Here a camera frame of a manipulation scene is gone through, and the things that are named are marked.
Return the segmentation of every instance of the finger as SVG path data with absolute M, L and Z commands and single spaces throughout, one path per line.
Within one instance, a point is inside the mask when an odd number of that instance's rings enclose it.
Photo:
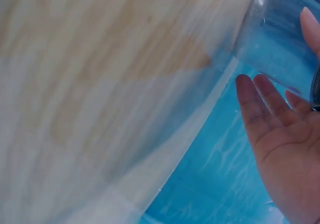
M 285 92 L 285 96 L 286 96 L 291 108 L 295 112 L 302 115 L 303 117 L 307 116 L 309 113 L 312 112 L 310 104 L 307 101 L 305 101 L 304 99 L 296 96 L 295 94 L 293 94 L 289 91 Z
M 272 125 L 276 123 L 273 120 L 275 117 L 270 114 L 248 76 L 238 76 L 236 86 L 245 129 L 250 143 L 255 146 L 265 134 L 273 129 Z
M 253 79 L 253 82 L 258 88 L 262 98 L 267 103 L 270 111 L 284 126 L 289 126 L 292 123 L 301 120 L 300 116 L 290 109 L 268 78 L 260 74 Z
M 320 25 L 308 8 L 304 8 L 300 16 L 304 39 L 320 59 Z

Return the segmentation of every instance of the palm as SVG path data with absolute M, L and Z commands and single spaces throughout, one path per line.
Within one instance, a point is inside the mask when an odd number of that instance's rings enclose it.
M 308 9 L 301 13 L 301 27 L 320 59 L 320 25 Z M 236 85 L 247 135 L 269 195 L 292 223 L 320 224 L 320 112 L 287 91 L 290 108 L 262 75 L 253 82 L 241 75 Z

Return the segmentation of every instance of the bottle mouth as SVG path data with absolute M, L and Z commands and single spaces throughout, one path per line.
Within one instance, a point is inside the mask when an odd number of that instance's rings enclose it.
M 320 111 L 320 62 L 318 62 L 311 85 L 310 101 L 312 108 Z

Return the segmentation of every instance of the fingernail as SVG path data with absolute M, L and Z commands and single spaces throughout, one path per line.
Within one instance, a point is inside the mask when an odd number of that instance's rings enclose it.
M 306 22 L 308 22 L 309 25 L 317 26 L 319 25 L 319 22 L 315 18 L 314 14 L 308 9 L 307 7 L 304 7 L 302 12 L 304 13 L 306 17 Z

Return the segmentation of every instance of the blue container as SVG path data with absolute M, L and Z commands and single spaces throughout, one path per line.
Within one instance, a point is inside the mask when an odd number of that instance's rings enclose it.
M 239 60 L 319 108 L 319 66 L 300 25 L 305 6 L 320 20 L 315 0 L 252 0 L 234 51 Z

